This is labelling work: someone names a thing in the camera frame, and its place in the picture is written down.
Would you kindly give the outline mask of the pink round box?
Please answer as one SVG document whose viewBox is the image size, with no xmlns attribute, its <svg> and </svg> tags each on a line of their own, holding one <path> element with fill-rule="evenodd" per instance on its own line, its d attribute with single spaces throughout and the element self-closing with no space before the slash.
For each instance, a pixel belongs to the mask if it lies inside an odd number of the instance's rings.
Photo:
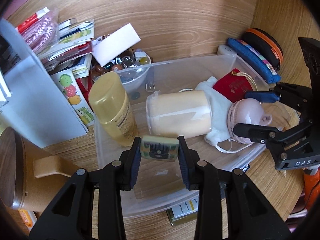
<svg viewBox="0 0 320 240">
<path fill-rule="evenodd" d="M 265 113 L 261 103 L 256 99 L 242 99 L 233 103 L 227 115 L 227 127 L 231 138 L 241 144 L 251 144 L 248 138 L 239 137 L 233 132 L 236 124 L 267 126 L 272 122 L 272 115 Z"/>
</svg>

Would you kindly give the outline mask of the red drawstring pouch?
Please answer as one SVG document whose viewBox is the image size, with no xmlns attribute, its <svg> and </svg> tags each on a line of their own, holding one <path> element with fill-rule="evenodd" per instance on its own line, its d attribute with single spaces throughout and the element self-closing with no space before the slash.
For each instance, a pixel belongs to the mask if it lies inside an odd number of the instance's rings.
<svg viewBox="0 0 320 240">
<path fill-rule="evenodd" d="M 241 72 L 236 68 L 219 79 L 213 85 L 213 89 L 232 103 L 244 99 L 247 92 L 258 90 L 254 79 L 249 74 Z"/>
</svg>

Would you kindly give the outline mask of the dark green pump bottle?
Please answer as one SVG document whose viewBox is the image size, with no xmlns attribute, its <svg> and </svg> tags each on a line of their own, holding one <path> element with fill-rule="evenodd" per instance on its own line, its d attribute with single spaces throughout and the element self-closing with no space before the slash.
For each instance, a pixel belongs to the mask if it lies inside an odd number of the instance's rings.
<svg viewBox="0 0 320 240">
<path fill-rule="evenodd" d="M 166 211 L 171 226 L 178 226 L 197 218 L 199 198 L 195 197 Z"/>
</svg>

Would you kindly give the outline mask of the cream candle jar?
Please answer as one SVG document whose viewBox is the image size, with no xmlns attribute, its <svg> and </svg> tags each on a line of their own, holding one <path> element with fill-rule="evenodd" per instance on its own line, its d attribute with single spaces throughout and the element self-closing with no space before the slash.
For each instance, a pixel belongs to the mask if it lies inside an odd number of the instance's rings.
<svg viewBox="0 0 320 240">
<path fill-rule="evenodd" d="M 146 119 L 151 135 L 186 139 L 210 132 L 211 107 L 202 90 L 162 94 L 146 100 Z"/>
</svg>

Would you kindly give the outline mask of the small green patterned eraser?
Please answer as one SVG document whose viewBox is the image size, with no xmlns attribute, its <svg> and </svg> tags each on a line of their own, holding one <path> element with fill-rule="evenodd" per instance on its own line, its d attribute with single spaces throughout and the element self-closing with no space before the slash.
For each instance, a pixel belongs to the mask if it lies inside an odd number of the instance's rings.
<svg viewBox="0 0 320 240">
<path fill-rule="evenodd" d="M 139 150 L 144 159 L 173 162 L 178 157 L 178 146 L 176 138 L 144 135 Z"/>
</svg>

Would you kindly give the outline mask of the blue Max staples box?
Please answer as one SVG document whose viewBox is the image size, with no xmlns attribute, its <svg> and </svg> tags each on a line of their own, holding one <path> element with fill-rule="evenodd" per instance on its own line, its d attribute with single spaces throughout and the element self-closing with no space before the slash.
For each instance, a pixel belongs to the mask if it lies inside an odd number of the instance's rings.
<svg viewBox="0 0 320 240">
<path fill-rule="evenodd" d="M 246 173 L 249 169 L 250 169 L 250 165 L 249 164 L 247 164 L 247 165 L 244 165 L 244 166 L 242 166 L 242 167 L 240 167 L 240 169 L 244 172 L 244 173 Z"/>
</svg>

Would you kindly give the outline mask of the orange white tube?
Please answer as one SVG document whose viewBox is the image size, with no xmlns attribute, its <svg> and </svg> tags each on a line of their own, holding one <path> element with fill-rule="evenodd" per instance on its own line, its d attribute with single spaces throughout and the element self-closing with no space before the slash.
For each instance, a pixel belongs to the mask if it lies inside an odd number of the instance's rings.
<svg viewBox="0 0 320 240">
<path fill-rule="evenodd" d="M 37 222 L 37 217 L 33 211 L 18 209 L 18 213 L 20 214 L 21 219 L 23 220 L 25 226 L 29 231 L 32 230 L 35 223 Z"/>
</svg>

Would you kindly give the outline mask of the white cloth pouch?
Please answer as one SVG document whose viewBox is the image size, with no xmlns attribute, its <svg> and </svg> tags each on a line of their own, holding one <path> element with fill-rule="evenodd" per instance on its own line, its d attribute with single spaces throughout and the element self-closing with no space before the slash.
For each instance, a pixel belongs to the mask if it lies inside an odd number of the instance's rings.
<svg viewBox="0 0 320 240">
<path fill-rule="evenodd" d="M 211 107 L 212 128 L 210 132 L 204 136 L 204 140 L 211 146 L 215 146 L 215 148 L 222 153 L 238 153 L 250 147 L 251 145 L 253 145 L 253 143 L 244 144 L 242 147 L 234 151 L 231 150 L 231 148 L 233 147 L 232 142 L 235 140 L 231 138 L 231 135 L 228 131 L 227 116 L 232 102 L 213 88 L 216 83 L 217 79 L 211 76 L 207 81 L 199 83 L 195 88 L 195 90 L 204 91 Z M 218 145 L 219 142 L 223 142 L 226 140 L 228 140 L 230 143 L 229 150 L 225 150 Z"/>
</svg>

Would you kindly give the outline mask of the brown mug with lid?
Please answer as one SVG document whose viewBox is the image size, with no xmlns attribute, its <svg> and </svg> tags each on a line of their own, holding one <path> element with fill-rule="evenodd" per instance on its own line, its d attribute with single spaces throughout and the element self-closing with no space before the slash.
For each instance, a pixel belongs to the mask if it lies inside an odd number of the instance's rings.
<svg viewBox="0 0 320 240">
<path fill-rule="evenodd" d="M 79 167 L 7 127 L 1 134 L 1 201 L 42 212 Z"/>
</svg>

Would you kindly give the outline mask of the black orange zip case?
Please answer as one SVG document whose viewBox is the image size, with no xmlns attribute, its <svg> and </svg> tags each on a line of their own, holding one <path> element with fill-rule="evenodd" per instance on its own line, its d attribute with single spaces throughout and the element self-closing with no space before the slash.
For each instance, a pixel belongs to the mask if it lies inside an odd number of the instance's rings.
<svg viewBox="0 0 320 240">
<path fill-rule="evenodd" d="M 284 61 L 280 44 L 267 32 L 259 28 L 249 28 L 241 36 L 241 40 L 259 52 L 278 72 Z"/>
</svg>

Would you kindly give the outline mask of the blue colourful pouch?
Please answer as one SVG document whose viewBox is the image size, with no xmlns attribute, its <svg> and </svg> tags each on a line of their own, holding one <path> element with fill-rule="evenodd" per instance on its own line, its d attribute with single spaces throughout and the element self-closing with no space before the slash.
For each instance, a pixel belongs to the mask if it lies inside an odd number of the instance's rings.
<svg viewBox="0 0 320 240">
<path fill-rule="evenodd" d="M 228 38 L 227 45 L 249 64 L 268 84 L 277 83 L 281 80 L 280 75 L 277 74 L 270 62 L 243 40 Z"/>
</svg>

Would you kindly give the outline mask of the clear plastic storage bin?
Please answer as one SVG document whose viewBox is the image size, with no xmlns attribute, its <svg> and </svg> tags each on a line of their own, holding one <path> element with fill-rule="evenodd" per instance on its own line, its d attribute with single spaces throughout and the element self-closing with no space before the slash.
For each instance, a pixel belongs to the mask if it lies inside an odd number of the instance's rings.
<svg viewBox="0 0 320 240">
<path fill-rule="evenodd" d="M 184 105 L 189 99 L 189 89 L 196 88 L 210 77 L 220 79 L 234 69 L 251 76 L 259 90 L 268 90 L 265 80 L 238 56 L 191 57 L 120 71 L 121 78 L 135 77 L 123 85 L 129 95 L 139 135 L 173 138 L 182 135 L 189 148 L 216 168 L 226 171 L 248 169 L 263 152 L 264 145 L 244 147 L 237 142 L 223 141 L 211 146 L 204 139 L 206 121 L 200 115 L 154 118 L 154 112 L 146 109 L 148 101 L 157 95 L 174 95 L 175 101 Z M 121 193 L 123 216 L 150 215 L 181 205 L 197 195 L 197 191 L 185 188 L 178 161 L 142 159 L 134 188 Z"/>
</svg>

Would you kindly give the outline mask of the small white round case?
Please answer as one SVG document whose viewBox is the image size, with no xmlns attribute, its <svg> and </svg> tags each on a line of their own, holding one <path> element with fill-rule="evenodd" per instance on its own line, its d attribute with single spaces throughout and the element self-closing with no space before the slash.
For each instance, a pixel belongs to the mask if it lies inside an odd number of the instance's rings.
<svg viewBox="0 0 320 240">
<path fill-rule="evenodd" d="M 227 56 L 236 57 L 237 53 L 231 47 L 221 44 L 218 46 L 217 55 L 227 55 Z"/>
</svg>

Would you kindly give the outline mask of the white file holder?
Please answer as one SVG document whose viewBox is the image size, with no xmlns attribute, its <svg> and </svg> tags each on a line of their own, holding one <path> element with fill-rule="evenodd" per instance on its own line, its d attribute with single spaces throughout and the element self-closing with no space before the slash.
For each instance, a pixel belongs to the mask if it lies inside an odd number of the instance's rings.
<svg viewBox="0 0 320 240">
<path fill-rule="evenodd" d="M 88 129 L 39 58 L 5 19 L 1 38 L 18 58 L 1 75 L 1 120 L 41 148 L 86 135 Z"/>
</svg>

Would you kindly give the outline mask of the gold lotion bottle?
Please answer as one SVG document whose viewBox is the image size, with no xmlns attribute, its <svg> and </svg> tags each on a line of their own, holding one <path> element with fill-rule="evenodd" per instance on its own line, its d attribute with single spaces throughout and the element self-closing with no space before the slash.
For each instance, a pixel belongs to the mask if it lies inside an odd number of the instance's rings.
<svg viewBox="0 0 320 240">
<path fill-rule="evenodd" d="M 119 145 L 129 147 L 138 128 L 129 96 L 116 72 L 101 75 L 89 92 L 89 104 L 105 132 Z"/>
</svg>

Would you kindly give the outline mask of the sticker sheet with characters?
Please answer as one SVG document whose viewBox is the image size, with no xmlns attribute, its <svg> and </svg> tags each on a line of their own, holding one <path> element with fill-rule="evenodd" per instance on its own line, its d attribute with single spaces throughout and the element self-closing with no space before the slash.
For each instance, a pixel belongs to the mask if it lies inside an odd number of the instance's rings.
<svg viewBox="0 0 320 240">
<path fill-rule="evenodd" d="M 94 124 L 93 111 L 83 96 L 71 70 L 60 71 L 51 75 L 51 78 L 73 107 L 82 123 L 86 127 L 92 126 Z"/>
</svg>

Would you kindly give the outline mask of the glass bowl of trinkets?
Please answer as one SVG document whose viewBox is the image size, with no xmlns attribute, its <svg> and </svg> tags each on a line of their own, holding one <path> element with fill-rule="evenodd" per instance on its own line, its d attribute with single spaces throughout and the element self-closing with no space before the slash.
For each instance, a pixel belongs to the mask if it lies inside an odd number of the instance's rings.
<svg viewBox="0 0 320 240">
<path fill-rule="evenodd" d="M 106 73 L 116 72 L 125 90 L 133 93 L 143 84 L 149 71 L 147 65 L 151 63 L 153 59 L 145 51 L 130 48 L 104 66 L 94 60 L 90 75 L 92 81 L 95 82 Z"/>
</svg>

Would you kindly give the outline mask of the stack of booklets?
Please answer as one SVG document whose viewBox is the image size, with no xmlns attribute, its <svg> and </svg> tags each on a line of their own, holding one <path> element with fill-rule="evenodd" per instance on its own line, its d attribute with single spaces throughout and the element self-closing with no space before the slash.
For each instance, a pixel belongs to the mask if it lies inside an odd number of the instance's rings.
<svg viewBox="0 0 320 240">
<path fill-rule="evenodd" d="M 62 63 L 91 53 L 93 50 L 94 25 L 95 21 L 89 19 L 61 29 L 58 42 L 38 55 L 45 69 L 52 72 Z"/>
</svg>

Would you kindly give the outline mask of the white rectangular box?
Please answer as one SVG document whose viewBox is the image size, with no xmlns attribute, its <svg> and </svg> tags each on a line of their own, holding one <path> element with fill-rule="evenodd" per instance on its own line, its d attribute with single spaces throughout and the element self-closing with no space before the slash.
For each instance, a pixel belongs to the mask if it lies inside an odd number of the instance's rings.
<svg viewBox="0 0 320 240">
<path fill-rule="evenodd" d="M 97 41 L 93 45 L 92 55 L 103 67 L 138 42 L 140 42 L 140 37 L 131 23 L 128 23 L 102 41 Z"/>
</svg>

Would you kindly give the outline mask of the pink item in bag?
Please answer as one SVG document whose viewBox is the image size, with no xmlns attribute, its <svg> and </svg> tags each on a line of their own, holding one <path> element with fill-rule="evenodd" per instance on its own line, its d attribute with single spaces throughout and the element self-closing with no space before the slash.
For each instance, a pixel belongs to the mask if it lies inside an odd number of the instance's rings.
<svg viewBox="0 0 320 240">
<path fill-rule="evenodd" d="M 59 10 L 54 8 L 33 23 L 23 34 L 25 43 L 35 54 L 50 48 L 59 41 Z"/>
</svg>

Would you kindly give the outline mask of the red white tube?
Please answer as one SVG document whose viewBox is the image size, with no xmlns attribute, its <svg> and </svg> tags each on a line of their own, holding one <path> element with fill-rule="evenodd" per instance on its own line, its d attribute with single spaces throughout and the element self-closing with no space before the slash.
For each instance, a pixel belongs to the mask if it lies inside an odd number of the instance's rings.
<svg viewBox="0 0 320 240">
<path fill-rule="evenodd" d="M 50 10 L 45 7 L 36 13 L 32 14 L 29 18 L 27 18 L 24 22 L 18 25 L 15 29 L 20 33 L 24 33 L 29 27 L 31 27 L 34 23 L 40 20 L 45 14 L 50 12 Z"/>
</svg>

